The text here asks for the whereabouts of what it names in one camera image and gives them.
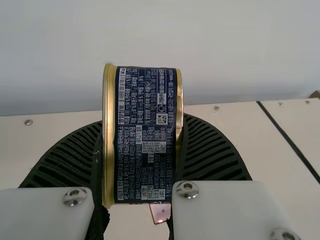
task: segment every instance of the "black vented plate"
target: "black vented plate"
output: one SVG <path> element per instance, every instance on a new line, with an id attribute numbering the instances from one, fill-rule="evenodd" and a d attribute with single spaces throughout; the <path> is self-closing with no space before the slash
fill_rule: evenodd
<path id="1" fill-rule="evenodd" d="M 176 181 L 252 180 L 234 145 L 216 127 L 184 114 Z"/>
<path id="2" fill-rule="evenodd" d="M 102 206 L 102 123 L 84 126 L 51 147 L 32 168 L 20 188 L 87 187 L 94 211 L 86 240 L 101 240 L 109 222 Z"/>
<path id="3" fill-rule="evenodd" d="M 101 240 L 109 222 L 102 206 L 102 123 L 89 124 L 70 133 L 51 147 L 32 168 L 20 188 L 90 188 L 94 211 L 86 240 Z M 214 126 L 185 114 L 181 155 L 175 181 L 251 180 L 232 143 Z M 167 221 L 172 239 L 172 218 Z"/>

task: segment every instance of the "white table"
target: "white table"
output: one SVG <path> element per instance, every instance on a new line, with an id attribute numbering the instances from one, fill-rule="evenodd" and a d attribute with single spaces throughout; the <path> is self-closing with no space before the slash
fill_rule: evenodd
<path id="1" fill-rule="evenodd" d="M 320 100 L 262 104 L 320 174 Z M 303 240 L 319 238 L 320 184 L 256 102 L 191 105 L 184 112 L 213 124 L 229 138 L 253 180 L 268 186 Z M 101 118 L 101 111 L 0 117 L 0 190 L 18 187 L 58 140 Z M 24 125 L 27 119 L 33 120 L 31 126 Z M 167 225 L 153 224 L 148 205 L 115 205 L 110 214 L 105 239 L 168 239 Z"/>

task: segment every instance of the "qr code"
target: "qr code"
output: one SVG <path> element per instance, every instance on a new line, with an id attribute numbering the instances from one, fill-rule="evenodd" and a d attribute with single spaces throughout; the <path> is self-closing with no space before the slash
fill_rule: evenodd
<path id="1" fill-rule="evenodd" d="M 167 125 L 168 124 L 168 113 L 157 113 L 156 114 L 156 124 L 157 125 Z"/>

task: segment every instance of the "white wall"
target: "white wall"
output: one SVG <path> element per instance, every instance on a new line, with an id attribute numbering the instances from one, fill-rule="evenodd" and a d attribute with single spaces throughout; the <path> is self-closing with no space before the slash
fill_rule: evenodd
<path id="1" fill-rule="evenodd" d="M 8 0 L 0 114 L 101 109 L 105 63 L 177 67 L 186 104 L 320 89 L 318 0 Z"/>

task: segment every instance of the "tin can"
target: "tin can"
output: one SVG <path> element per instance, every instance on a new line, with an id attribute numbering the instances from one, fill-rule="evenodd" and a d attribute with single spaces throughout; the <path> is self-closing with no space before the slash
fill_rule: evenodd
<path id="1" fill-rule="evenodd" d="M 115 66 L 103 72 L 102 203 L 170 203 L 183 127 L 177 68 Z"/>

